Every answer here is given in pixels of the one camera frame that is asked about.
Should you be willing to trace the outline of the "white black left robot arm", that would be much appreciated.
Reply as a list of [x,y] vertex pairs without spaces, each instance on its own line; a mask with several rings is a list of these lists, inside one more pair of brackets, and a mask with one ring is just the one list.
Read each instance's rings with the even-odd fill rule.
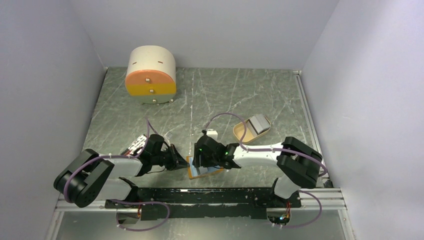
[[132,208],[143,199],[130,177],[146,175],[154,166],[167,171],[189,166],[176,147],[159,134],[140,135],[122,155],[102,157],[87,148],[56,177],[53,187],[79,208],[102,200],[118,200],[124,207]]

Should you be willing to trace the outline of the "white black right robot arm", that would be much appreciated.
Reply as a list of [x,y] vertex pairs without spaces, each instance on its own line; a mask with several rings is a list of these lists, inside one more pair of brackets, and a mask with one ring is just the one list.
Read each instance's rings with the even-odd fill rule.
[[295,137],[270,145],[223,145],[208,135],[194,145],[191,165],[195,168],[241,169],[250,166],[277,167],[283,175],[272,185],[270,202],[282,207],[300,189],[314,189],[320,170],[325,166],[322,155]]

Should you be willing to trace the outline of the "orange blue card holder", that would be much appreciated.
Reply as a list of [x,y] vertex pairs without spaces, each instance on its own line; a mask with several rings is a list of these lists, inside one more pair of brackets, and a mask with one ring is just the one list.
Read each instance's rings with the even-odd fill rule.
[[224,170],[220,167],[195,167],[193,156],[187,156],[186,161],[188,163],[188,178],[190,180],[217,174]]

